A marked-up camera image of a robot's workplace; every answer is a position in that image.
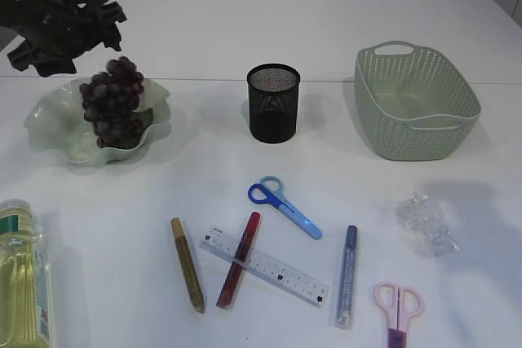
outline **gold glitter pen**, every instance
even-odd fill
[[[181,264],[185,284],[187,285],[190,302],[198,313],[203,314],[205,312],[205,299],[203,298],[203,292],[201,291],[201,286],[197,279],[196,268],[194,267],[194,261],[190,255],[187,238],[185,237],[179,218],[172,219],[170,225],[172,226],[172,234],[174,234],[179,263]]]

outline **white table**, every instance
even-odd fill
[[[516,348],[522,341],[522,85],[474,85],[479,123],[449,158],[392,162],[365,145],[351,83],[303,83],[298,133],[267,145],[248,131],[242,81],[162,81],[171,134],[103,169],[29,151],[21,128],[38,97],[65,79],[0,78],[2,199],[24,198],[49,235],[58,347],[384,347],[370,300],[382,280],[418,289],[426,312],[409,346]],[[312,240],[246,191],[266,174],[323,230]],[[422,258],[394,208],[412,189],[440,199],[459,253]],[[199,248],[212,225],[240,236],[262,214],[256,247],[327,283],[317,309],[246,275],[230,311],[215,307],[228,264]],[[184,221],[207,308],[189,304],[169,220]],[[352,330],[333,327],[343,237],[360,229]]]
[[[360,49],[406,40],[442,51],[469,82],[522,83],[522,29],[493,0],[118,1],[124,53],[150,77],[243,80],[279,62],[304,81],[346,81]],[[0,56],[0,76],[21,75],[6,58],[18,43]],[[78,72],[114,56],[97,47]]]

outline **clear plastic wrap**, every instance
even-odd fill
[[[396,219],[403,239],[415,253],[438,257],[459,251],[436,200],[415,193],[398,204]]]

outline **wavy glass bowl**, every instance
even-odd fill
[[[150,79],[144,80],[136,112],[153,110],[153,123],[145,130],[135,148],[99,148],[92,125],[83,119],[82,97],[79,86],[89,78],[75,79],[40,99],[25,118],[29,146],[35,152],[55,151],[76,165],[100,166],[110,161],[122,161],[135,155],[153,135],[155,128],[170,120],[166,102],[170,93]]]

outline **ruler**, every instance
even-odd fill
[[[239,239],[213,227],[201,240],[201,247],[227,261],[236,262],[245,268],[245,271],[311,305],[323,306],[329,290],[326,284],[256,249],[250,249],[249,257],[241,262],[234,258],[239,242]]]

